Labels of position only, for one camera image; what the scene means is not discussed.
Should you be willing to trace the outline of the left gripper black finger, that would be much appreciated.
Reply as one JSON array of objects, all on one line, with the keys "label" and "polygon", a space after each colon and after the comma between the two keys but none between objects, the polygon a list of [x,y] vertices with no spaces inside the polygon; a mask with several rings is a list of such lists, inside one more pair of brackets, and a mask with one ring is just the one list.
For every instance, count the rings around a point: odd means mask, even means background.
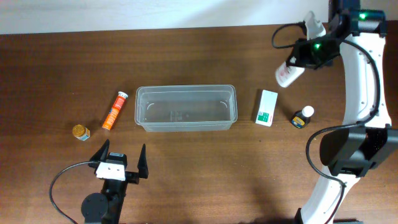
[{"label": "left gripper black finger", "polygon": [[108,155],[108,149],[109,149],[109,139],[105,140],[104,144],[100,147],[100,149],[92,155],[92,157],[89,160],[88,166],[91,168],[96,169],[100,162],[104,162],[106,160],[106,157]]},{"label": "left gripper black finger", "polygon": [[146,145],[142,145],[141,153],[137,163],[138,174],[141,179],[147,179],[149,177],[149,168],[147,165],[146,158]]}]

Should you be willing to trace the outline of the white clear-cap bottle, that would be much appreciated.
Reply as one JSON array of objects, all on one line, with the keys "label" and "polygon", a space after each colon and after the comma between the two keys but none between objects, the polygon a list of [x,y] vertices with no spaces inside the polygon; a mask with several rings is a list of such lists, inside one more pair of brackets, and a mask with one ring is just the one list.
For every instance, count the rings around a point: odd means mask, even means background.
[{"label": "white clear-cap bottle", "polygon": [[288,66],[284,62],[276,71],[275,79],[279,86],[287,88],[305,71],[302,67]]}]

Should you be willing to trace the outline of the dark white-cap bottle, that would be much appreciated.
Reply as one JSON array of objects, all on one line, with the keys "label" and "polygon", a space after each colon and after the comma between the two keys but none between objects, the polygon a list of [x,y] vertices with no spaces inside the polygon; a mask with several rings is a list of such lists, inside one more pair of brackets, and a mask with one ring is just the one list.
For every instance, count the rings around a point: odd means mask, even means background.
[{"label": "dark white-cap bottle", "polygon": [[310,122],[314,112],[315,110],[312,106],[305,106],[302,110],[296,111],[294,113],[294,115],[290,119],[290,123],[294,127],[302,129],[306,127],[306,125]]}]

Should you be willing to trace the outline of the white green medicine box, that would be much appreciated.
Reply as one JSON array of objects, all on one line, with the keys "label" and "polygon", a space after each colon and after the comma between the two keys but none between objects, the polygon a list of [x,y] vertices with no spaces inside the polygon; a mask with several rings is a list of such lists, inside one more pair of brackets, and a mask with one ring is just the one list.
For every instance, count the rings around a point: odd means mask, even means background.
[{"label": "white green medicine box", "polygon": [[274,119],[274,111],[277,103],[278,93],[262,90],[259,109],[256,115],[256,124],[271,127]]}]

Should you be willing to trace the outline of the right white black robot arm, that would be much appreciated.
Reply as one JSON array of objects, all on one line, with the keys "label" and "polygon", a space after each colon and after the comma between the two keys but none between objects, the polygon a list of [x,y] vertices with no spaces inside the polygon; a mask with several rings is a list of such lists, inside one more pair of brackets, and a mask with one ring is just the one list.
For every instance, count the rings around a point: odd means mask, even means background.
[{"label": "right white black robot arm", "polygon": [[295,223],[332,223],[350,188],[397,148],[383,82],[386,16],[362,9],[359,1],[330,1],[328,32],[313,17],[301,23],[305,38],[291,45],[287,67],[319,69],[343,59],[343,123],[321,129],[319,180]]}]

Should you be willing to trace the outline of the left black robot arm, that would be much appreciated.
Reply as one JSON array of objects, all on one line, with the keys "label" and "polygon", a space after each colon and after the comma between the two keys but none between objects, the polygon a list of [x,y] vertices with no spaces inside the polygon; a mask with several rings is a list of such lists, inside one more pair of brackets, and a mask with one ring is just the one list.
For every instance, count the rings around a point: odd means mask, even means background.
[{"label": "left black robot arm", "polygon": [[101,192],[92,193],[82,201],[81,213],[85,223],[118,223],[127,186],[137,185],[149,176],[145,145],[142,146],[136,172],[127,171],[127,155],[109,152],[109,145],[110,142],[105,141],[90,158],[89,166],[103,181],[103,187]]}]

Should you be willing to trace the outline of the clear plastic container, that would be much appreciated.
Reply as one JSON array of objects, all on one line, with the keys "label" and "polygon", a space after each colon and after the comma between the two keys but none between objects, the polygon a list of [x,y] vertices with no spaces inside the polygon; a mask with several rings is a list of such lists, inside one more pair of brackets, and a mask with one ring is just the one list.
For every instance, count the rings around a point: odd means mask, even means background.
[{"label": "clear plastic container", "polygon": [[147,132],[228,130],[238,119],[232,85],[141,86],[135,122]]}]

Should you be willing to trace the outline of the small gold-lid jar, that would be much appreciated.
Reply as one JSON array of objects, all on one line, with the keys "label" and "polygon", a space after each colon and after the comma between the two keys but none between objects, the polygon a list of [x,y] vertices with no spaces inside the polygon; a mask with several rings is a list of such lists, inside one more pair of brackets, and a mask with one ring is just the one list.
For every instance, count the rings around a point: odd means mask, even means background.
[{"label": "small gold-lid jar", "polygon": [[90,137],[90,130],[81,125],[77,124],[72,129],[72,134],[81,141],[86,141]]}]

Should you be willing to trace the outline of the orange tablet tube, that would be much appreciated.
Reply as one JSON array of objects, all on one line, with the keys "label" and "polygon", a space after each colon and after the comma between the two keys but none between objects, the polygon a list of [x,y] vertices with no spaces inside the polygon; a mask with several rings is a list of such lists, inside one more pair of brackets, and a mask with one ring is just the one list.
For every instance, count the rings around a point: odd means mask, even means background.
[{"label": "orange tablet tube", "polygon": [[118,95],[105,119],[102,124],[102,128],[110,131],[118,118],[118,114],[120,113],[123,104],[125,103],[126,99],[128,98],[128,94],[125,92],[119,91]]}]

